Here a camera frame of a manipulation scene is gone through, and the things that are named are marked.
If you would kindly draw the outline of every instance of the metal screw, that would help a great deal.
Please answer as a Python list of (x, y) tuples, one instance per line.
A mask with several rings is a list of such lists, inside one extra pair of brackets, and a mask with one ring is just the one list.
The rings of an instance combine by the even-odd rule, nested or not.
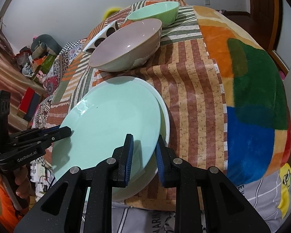
[(212, 167), (210, 167), (209, 171), (210, 171), (211, 173), (218, 173), (218, 172), (219, 172), (219, 169), (216, 168), (215, 166), (212, 166)]
[(75, 173), (79, 172), (79, 170), (80, 169), (77, 166), (74, 166), (74, 167), (70, 168), (70, 173), (75, 174)]
[(175, 159), (173, 160), (173, 162), (174, 162), (176, 165), (180, 165), (180, 164), (182, 164), (183, 160), (180, 159), (180, 158), (175, 158)]
[(107, 159), (107, 163), (109, 164), (109, 165), (112, 165), (112, 164), (114, 164), (116, 162), (116, 159), (115, 158), (108, 158)]

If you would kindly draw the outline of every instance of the pink bowl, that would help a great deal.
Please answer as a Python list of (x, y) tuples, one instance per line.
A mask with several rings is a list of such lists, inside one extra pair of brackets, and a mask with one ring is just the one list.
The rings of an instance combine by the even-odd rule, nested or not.
[(107, 72), (141, 66), (158, 49), (161, 32), (159, 19), (131, 23), (107, 37), (91, 55), (89, 65)]

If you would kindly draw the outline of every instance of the green bowl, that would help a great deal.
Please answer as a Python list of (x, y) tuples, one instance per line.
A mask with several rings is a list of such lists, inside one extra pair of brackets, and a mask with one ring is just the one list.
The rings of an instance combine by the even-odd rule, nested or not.
[(159, 2), (142, 7), (128, 15), (127, 19), (133, 22), (147, 18), (156, 18), (162, 21), (162, 27), (172, 24), (178, 15), (180, 3)]

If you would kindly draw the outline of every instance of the colorful blanket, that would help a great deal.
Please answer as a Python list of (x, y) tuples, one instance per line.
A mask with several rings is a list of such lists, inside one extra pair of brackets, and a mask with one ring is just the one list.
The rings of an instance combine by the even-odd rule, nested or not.
[(46, 77), (47, 97), (39, 104), (35, 111), (35, 115), (33, 118), (33, 128), (45, 127), (48, 112), (56, 94), (56, 89), (58, 88), (58, 85), (67, 70), (67, 67), (82, 51), (85, 41), (86, 39), (81, 39), (74, 43), (66, 43), (64, 48), (56, 57)]
[(283, 83), (271, 57), (246, 31), (213, 9), (193, 8), (224, 85), (227, 176), (236, 185), (250, 183), (278, 170), (290, 155)]
[[(90, 41), (117, 20), (155, 2), (142, 1), (93, 29)], [(80, 53), (68, 67), (54, 96), (46, 127), (61, 124), (76, 103), (98, 83), (120, 75), (142, 78), (162, 95), (169, 109), (169, 146), (193, 166), (216, 165), (235, 185), (277, 171), (290, 154), (290, 122), (283, 84), (268, 54), (250, 35), (220, 13), (188, 6), (183, 0), (176, 22), (162, 31), (161, 47), (142, 68), (110, 74), (88, 66)], [(52, 148), (44, 159), (51, 164)], [(126, 204), (174, 210), (175, 190), (156, 176)]]

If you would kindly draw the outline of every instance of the orange sleeve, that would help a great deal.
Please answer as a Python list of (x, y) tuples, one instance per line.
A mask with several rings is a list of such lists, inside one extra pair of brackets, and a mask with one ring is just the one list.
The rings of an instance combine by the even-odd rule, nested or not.
[(0, 215), (0, 222), (9, 233), (13, 233), (17, 223), (29, 211), (29, 208), (23, 209), (16, 214), (16, 210), (11, 199), (1, 186), (0, 199), (2, 204), (2, 215)]

